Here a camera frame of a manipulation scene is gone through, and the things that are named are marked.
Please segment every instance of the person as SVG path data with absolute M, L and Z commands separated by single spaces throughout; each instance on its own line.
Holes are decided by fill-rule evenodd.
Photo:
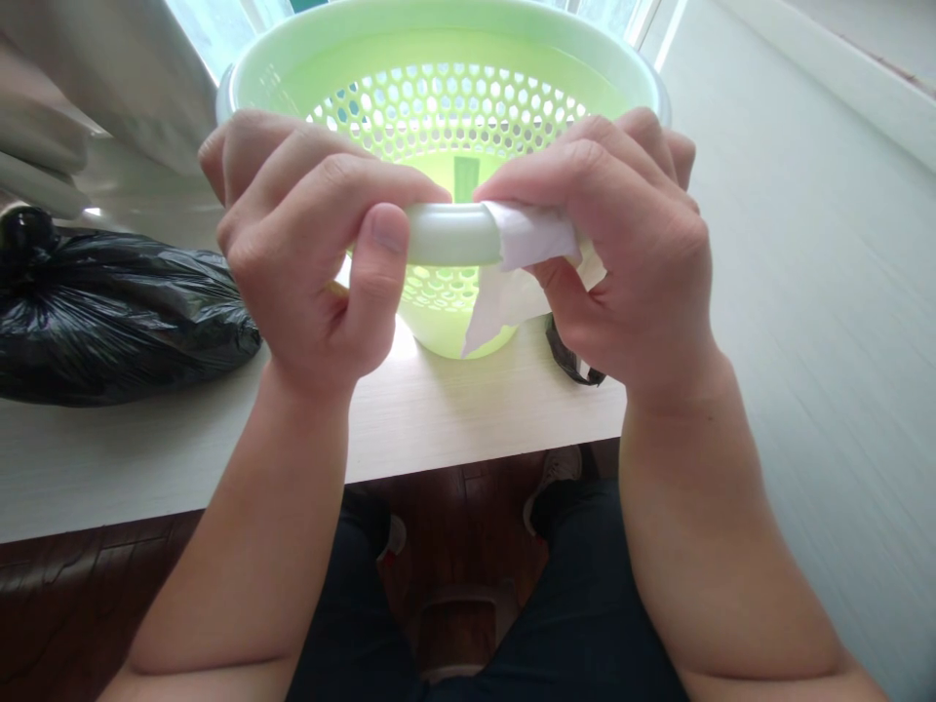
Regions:
M 403 208 L 449 194 L 284 116 L 238 112 L 211 135 L 200 159 L 226 209 L 218 243 L 271 359 L 101 699 L 885 699 L 771 513 L 710 324 L 709 234 L 686 193 L 694 153 L 645 109 L 590 117 L 476 192 L 562 207 L 594 243 L 607 274 L 592 290 L 561 258 L 531 272 L 565 344 L 628 403 L 615 484 L 574 480 L 576 457 L 550 456 L 528 510 L 550 561 L 490 664 L 429 686 L 374 568 L 389 512 L 344 477 L 355 384 L 393 338 Z M 351 244 L 346 290 L 334 277 Z

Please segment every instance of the shoe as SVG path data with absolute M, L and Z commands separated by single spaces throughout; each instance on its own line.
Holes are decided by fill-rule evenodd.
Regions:
M 578 446 L 553 448 L 546 451 L 546 459 L 543 461 L 543 478 L 524 503 L 524 526 L 529 533 L 533 536 L 537 535 L 536 529 L 529 521 L 529 516 L 533 513 L 533 502 L 536 501 L 539 493 L 555 481 L 581 480 L 581 477 L 582 451 Z
M 387 545 L 377 556 L 377 562 L 386 560 L 387 564 L 393 563 L 393 559 L 400 555 L 403 547 L 407 545 L 407 526 L 397 515 L 390 515 L 390 536 L 387 538 Z

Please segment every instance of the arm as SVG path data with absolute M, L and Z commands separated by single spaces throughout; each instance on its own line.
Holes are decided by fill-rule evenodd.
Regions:
M 244 112 L 202 168 L 218 242 L 270 347 L 211 504 L 102 700 L 284 699 L 328 569 L 354 387 L 390 350 L 402 207 L 448 194 L 328 130 Z M 350 290 L 333 279 L 354 244 Z
M 103 700 L 286 697 L 332 551 L 349 401 L 297 394 L 265 369 L 212 502 Z
M 708 228 L 685 193 L 694 146 L 647 110 L 588 118 L 476 193 L 563 207 L 607 275 L 533 274 L 565 344 L 627 387 L 620 489 L 647 613 L 694 700 L 879 700 L 770 511 L 728 360 L 712 335 Z

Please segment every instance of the leg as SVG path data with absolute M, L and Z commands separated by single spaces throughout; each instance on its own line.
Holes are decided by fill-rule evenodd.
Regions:
M 549 563 L 474 678 L 479 691 L 497 700 L 687 700 L 637 592 L 617 483 L 554 482 L 530 522 Z
M 374 563 L 389 533 L 387 505 L 346 489 L 322 597 L 288 702 L 393 702 L 421 690 L 410 645 L 390 613 Z

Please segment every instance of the white table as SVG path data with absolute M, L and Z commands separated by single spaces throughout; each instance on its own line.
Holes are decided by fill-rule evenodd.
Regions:
M 721 1 L 689 0 L 663 67 L 676 126 L 699 145 L 692 192 L 712 229 L 717 334 L 741 378 L 771 500 L 807 576 L 893 698 L 929 700 L 936 175 L 923 163 L 933 163 L 936 147 L 926 149 L 936 138 L 926 123 L 904 119 L 905 130 L 916 130 L 908 144 L 917 158 L 909 155 L 835 97 L 848 99 L 848 85 L 797 66 L 822 60 L 822 37 L 810 35 L 801 56 L 785 56 L 727 9 L 742 3 Z M 776 4 L 757 3 L 768 13 Z M 823 51 L 833 63 L 844 60 Z M 867 81 L 886 83 L 880 74 Z M 936 125 L 936 107 L 932 114 Z M 887 129 L 893 117 L 870 119 Z M 101 186 L 96 202 L 141 231 L 206 246 L 217 218 L 210 197 L 194 183 L 163 180 L 128 176 L 119 189 Z M 398 334 L 355 398 L 349 480 L 615 435 L 623 389 L 569 381 L 540 324 L 470 363 L 436 358 Z M 0 403 L 0 540 L 203 507 L 261 364 L 123 408 Z

